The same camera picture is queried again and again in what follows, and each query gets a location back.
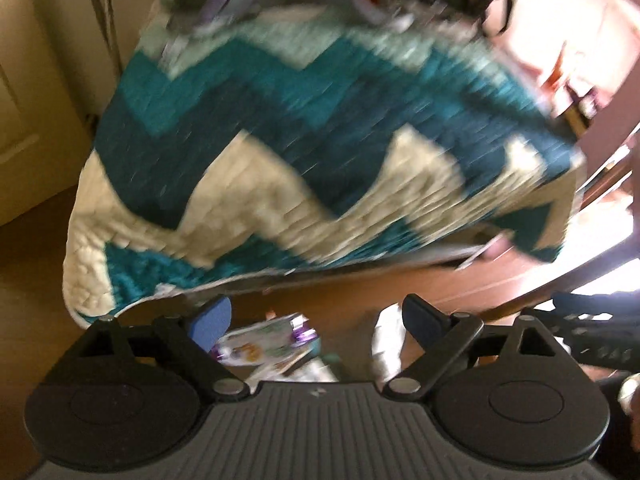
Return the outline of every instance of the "wooden floor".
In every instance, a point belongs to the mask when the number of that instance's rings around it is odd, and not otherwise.
[[[81,333],[65,311],[60,291],[73,200],[73,192],[64,192],[0,227],[2,480],[21,478],[37,464],[22,424],[25,398]],[[349,356],[355,367],[367,366],[370,330],[382,308],[415,292],[445,311],[480,310],[520,293],[527,271],[535,266],[510,251],[497,261],[460,271],[432,267],[247,294],[234,298],[234,313],[252,320],[264,318],[268,310],[303,312],[322,336],[323,348]]]

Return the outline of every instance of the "chevron quilt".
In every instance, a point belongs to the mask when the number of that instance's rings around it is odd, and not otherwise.
[[[63,291],[82,324],[180,289],[407,253],[487,222],[558,253],[582,156],[484,41],[270,11],[151,25],[98,127]]]

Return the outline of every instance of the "teal chevron pattern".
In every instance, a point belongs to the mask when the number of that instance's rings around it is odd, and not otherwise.
[[[171,76],[144,52],[133,57],[95,141],[111,186],[132,213],[179,231],[196,186],[240,131],[295,171],[335,218],[371,190],[393,134],[406,124],[454,157],[469,197],[503,172],[514,133],[543,159],[542,184],[571,167],[573,147],[554,134],[526,90],[497,63],[474,64],[470,52],[486,56],[481,47],[446,49],[432,37],[327,23],[278,30],[286,32],[280,39],[264,23],[235,25],[199,62]],[[547,213],[515,212],[495,223],[513,228],[521,249],[553,257],[536,248]],[[331,265],[422,245],[397,221]],[[207,269],[110,242],[104,251],[114,313],[152,296],[160,283],[188,289],[262,270],[317,268],[255,234]]]

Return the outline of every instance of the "door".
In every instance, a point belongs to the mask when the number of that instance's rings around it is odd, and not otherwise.
[[[0,225],[78,180],[91,140],[32,0],[0,0]]]

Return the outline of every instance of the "person's hand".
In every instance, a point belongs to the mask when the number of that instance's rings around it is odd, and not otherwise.
[[[640,388],[631,400],[631,446],[640,453]]]

